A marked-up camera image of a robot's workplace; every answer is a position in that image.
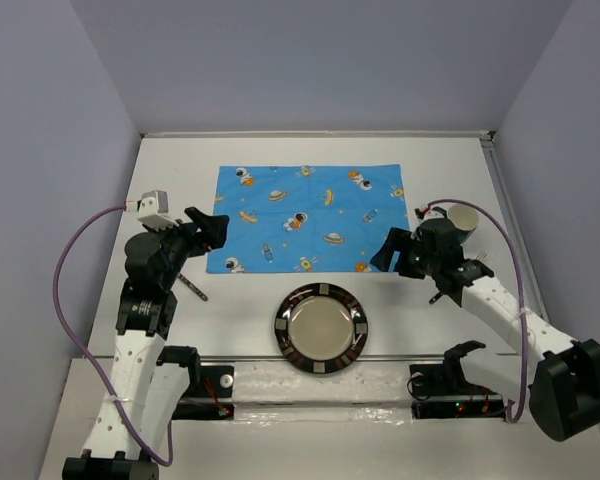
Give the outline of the dark green mug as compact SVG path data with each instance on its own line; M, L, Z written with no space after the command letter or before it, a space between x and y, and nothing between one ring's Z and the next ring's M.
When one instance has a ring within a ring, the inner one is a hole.
M463 204L451 205L447 209L447 218L453 223L461 245L470 238L480 223L479 213Z

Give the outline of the blue space-print cloth napkin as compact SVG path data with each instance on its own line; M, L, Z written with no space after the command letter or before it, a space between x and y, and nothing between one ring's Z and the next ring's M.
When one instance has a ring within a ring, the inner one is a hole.
M389 230L409 226L397 164L222 166L214 212L230 222L210 274L370 273Z

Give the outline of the black rimmed dinner plate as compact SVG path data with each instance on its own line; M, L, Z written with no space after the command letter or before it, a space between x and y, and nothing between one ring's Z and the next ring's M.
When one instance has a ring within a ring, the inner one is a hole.
M358 360L369 323L361 302L349 291L330 283L311 283L284 298L273 331L287 362L307 374L323 376Z

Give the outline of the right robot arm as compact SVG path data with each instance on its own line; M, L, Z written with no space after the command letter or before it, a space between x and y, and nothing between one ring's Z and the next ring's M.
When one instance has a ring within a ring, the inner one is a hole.
M450 220L425 220L413 232L390 229L370 262L380 271L431 279L439 294L483 321L520 356L491 368L460 357L448 361L440 368L448 390L478 384L516 399L554 441L600 424L600 343L578 341L524 306L482 261L465 256Z

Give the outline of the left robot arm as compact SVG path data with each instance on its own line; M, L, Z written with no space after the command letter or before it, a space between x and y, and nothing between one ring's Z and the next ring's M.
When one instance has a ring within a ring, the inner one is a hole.
M173 286L185 263L224 246L230 219L195 207L187 221L174 220L138 201L143 232L125 244L125 271L115 324L112 368L77 337L62 307L61 326L91 363L105 387L94 426L79 457L65 460L65 479L156 479L174 459L172 417L182 395L201 383L194 347L167 344L177 308Z

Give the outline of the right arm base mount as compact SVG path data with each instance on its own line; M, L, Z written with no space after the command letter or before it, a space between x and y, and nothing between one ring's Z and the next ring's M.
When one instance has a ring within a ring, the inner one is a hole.
M500 394L482 386L453 386L443 378L441 364L413 364L409 373L406 388L415 420L506 417Z

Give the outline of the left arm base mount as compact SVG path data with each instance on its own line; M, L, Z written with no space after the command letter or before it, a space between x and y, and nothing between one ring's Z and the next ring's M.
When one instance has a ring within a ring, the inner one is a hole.
M203 365L200 381L178 401L174 421L230 421L234 418L235 369L228 364Z

